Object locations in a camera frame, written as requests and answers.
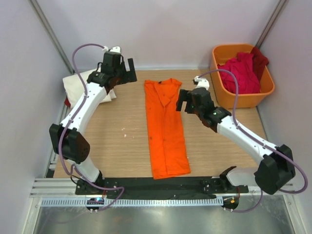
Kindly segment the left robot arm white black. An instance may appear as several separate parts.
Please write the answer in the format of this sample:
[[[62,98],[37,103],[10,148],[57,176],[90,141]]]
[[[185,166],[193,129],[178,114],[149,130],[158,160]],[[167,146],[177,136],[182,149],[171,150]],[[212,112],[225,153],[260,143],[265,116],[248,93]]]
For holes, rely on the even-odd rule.
[[[59,155],[65,172],[69,176],[76,172],[93,195],[104,190],[104,179],[91,160],[90,144],[83,134],[94,111],[112,94],[115,86],[137,81],[133,59],[128,59],[128,63],[129,70],[119,46],[106,51],[103,61],[83,83],[84,91],[77,104],[60,124],[52,124],[49,129],[53,150]]]

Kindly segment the orange t shirt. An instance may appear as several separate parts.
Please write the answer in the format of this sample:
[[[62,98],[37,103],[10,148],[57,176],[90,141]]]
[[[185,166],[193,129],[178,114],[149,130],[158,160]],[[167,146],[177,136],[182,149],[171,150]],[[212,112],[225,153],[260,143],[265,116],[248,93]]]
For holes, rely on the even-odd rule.
[[[176,110],[182,83],[174,78],[144,82],[152,175],[165,179],[191,172],[181,114]]]

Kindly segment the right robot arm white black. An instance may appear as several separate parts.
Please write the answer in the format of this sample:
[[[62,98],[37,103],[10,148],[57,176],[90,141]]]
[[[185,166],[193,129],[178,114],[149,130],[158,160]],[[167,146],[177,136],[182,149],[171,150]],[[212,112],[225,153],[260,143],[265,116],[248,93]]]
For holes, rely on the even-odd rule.
[[[191,91],[181,89],[177,111],[184,102],[186,113],[197,115],[204,126],[234,142],[258,165],[256,168],[230,167],[219,182],[223,192],[231,193],[237,186],[258,186],[273,195],[294,178],[291,149],[286,145],[278,147],[241,125],[231,112],[214,105],[208,90],[203,87]]]

